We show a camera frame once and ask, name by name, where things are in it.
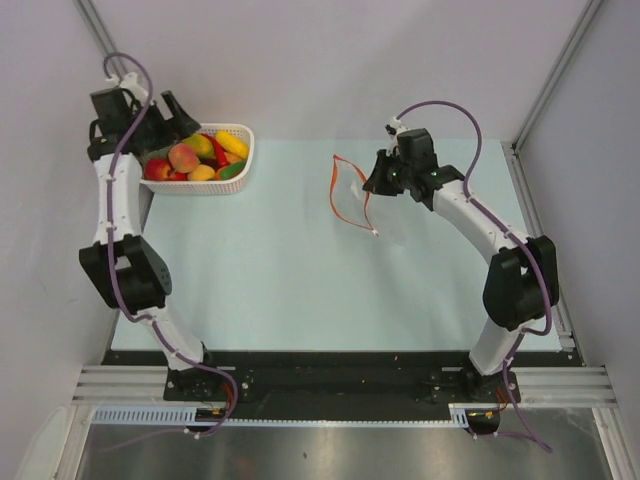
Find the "clear zip bag orange zipper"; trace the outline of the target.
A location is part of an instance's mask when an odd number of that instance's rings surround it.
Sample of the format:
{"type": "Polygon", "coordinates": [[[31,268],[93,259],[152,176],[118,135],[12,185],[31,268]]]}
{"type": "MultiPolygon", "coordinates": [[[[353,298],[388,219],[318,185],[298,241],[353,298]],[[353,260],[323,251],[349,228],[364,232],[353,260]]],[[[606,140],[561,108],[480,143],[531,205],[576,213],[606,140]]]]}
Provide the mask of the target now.
{"type": "Polygon", "coordinates": [[[334,154],[329,185],[329,205],[340,221],[379,236],[369,214],[370,193],[363,190],[367,178],[359,166],[334,154]]]}

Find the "red chili pepper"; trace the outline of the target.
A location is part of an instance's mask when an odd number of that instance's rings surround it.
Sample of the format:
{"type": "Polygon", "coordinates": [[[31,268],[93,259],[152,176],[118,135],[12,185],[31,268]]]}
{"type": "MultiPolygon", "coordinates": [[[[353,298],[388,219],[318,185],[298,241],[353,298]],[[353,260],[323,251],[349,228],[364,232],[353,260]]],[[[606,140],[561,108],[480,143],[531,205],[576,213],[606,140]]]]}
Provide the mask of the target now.
{"type": "Polygon", "coordinates": [[[216,139],[205,133],[201,133],[201,136],[204,138],[204,150],[200,155],[201,162],[212,167],[214,170],[219,170],[227,166],[229,162],[216,139]]]}

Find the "red apple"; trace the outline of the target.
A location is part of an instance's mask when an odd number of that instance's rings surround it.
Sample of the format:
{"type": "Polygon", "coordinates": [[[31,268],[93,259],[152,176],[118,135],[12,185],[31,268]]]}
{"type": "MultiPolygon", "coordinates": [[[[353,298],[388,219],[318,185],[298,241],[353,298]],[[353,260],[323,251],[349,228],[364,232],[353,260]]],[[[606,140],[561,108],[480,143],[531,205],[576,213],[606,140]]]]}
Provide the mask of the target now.
{"type": "Polygon", "coordinates": [[[154,182],[168,181],[173,172],[172,165],[165,158],[151,158],[144,167],[144,179],[154,182]]]}

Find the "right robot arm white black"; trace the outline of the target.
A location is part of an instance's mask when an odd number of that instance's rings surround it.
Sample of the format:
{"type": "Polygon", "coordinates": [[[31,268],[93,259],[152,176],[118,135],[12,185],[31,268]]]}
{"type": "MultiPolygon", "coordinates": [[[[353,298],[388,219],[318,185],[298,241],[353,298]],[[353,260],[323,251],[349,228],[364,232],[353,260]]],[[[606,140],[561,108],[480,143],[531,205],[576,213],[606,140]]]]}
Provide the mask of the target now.
{"type": "Polygon", "coordinates": [[[397,124],[386,131],[391,143],[378,151],[364,191],[409,194],[455,227],[488,265],[482,293],[487,320],[469,352],[473,369],[461,376],[463,393],[484,401],[496,391],[495,374],[511,364],[523,337],[550,332],[551,309],[559,299],[555,245],[546,236],[513,229],[480,202],[460,171],[439,165],[426,129],[397,124]]]}

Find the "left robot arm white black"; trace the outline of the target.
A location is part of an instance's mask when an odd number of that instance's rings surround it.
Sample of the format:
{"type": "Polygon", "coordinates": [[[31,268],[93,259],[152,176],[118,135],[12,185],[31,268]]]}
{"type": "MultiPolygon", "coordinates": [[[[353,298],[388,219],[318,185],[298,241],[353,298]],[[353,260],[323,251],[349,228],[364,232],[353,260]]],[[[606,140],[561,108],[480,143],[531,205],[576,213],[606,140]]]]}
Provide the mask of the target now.
{"type": "Polygon", "coordinates": [[[169,369],[190,370],[187,389],[199,399],[210,399],[220,390],[221,376],[203,365],[204,344],[168,302],[171,275],[142,235],[139,207],[139,156],[174,145],[200,125],[169,91],[162,98],[170,118],[149,98],[127,88],[107,88],[90,98],[97,117],[89,128],[88,156],[98,181],[99,207],[94,239],[79,251],[81,267],[109,307],[149,331],[169,369]]]}

